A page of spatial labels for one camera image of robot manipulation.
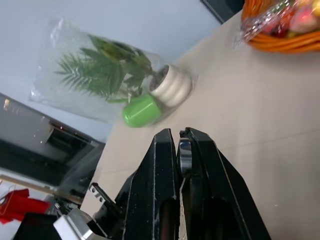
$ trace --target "table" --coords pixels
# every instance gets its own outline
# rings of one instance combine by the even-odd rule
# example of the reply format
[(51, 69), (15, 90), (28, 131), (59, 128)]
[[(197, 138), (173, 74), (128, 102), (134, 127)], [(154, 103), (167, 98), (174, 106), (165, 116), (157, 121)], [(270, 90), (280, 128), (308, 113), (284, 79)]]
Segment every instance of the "table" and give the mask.
[[(206, 132), (243, 176), (273, 240), (320, 236), (320, 55), (233, 48), (240, 14), (182, 56), (199, 75), (186, 102), (146, 128), (116, 124), (93, 181), (115, 198), (153, 136), (170, 128)], [(93, 214), (87, 194), (82, 210)]]

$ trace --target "red item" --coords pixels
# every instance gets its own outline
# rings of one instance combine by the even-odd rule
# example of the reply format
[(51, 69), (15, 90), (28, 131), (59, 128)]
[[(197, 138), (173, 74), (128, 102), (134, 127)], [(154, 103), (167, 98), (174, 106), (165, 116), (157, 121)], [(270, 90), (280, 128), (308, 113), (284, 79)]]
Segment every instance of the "red item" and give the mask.
[(277, 16), (274, 19), (272, 19), (270, 22), (266, 23), (265, 26), (262, 28), (262, 32), (264, 34), (271, 34), (274, 29), (278, 26), (280, 22), (280, 18)]
[(9, 192), (0, 204), (0, 222), (22, 221), (26, 213), (43, 214), (50, 206), (48, 202), (28, 197), (28, 189)]
[(275, 37), (281, 38), (281, 39), (285, 38), (287, 34), (288, 34), (288, 29), (285, 29), (284, 26), (281, 24), (279, 24), (273, 32), (273, 35)]
[(295, 12), (293, 10), (288, 10), (281, 18), (280, 25), (286, 30), (290, 28), (290, 21), (295, 15)]

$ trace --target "potted plant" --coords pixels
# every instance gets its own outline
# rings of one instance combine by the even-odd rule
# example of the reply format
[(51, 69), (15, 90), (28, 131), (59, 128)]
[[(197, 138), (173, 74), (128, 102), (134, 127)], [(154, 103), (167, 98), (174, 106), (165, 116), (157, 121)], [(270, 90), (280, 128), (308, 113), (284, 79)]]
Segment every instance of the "potted plant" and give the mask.
[(189, 94), (192, 80), (173, 65), (154, 71), (148, 57), (138, 48), (88, 35), (93, 48), (81, 47), (79, 55), (65, 54), (58, 62), (62, 83), (73, 90), (105, 98), (108, 103), (129, 102), (141, 96), (143, 82), (151, 77), (151, 95), (175, 107)]

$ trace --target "plastic bag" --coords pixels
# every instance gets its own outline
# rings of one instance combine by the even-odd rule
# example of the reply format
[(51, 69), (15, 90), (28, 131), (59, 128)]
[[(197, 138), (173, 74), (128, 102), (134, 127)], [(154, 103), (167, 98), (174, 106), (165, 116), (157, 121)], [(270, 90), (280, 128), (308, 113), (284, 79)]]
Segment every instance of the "plastic bag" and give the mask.
[(235, 45), (263, 33), (277, 38), (293, 38), (320, 28), (320, 0), (281, 0), (256, 17), (241, 23)]
[(158, 55), (53, 22), (45, 35), (32, 101), (130, 127), (158, 121), (194, 86), (186, 71)]

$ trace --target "orange basket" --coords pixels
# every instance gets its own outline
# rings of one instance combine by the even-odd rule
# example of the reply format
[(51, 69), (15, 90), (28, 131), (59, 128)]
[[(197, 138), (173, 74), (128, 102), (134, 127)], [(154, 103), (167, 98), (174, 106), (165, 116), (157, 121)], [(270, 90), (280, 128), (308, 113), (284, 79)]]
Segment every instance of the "orange basket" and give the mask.
[[(266, 11), (273, 3), (273, 0), (245, 0), (241, 20), (257, 16)], [(284, 54), (315, 52), (320, 51), (320, 31), (293, 38), (277, 38), (259, 33), (248, 44), (264, 52)]]

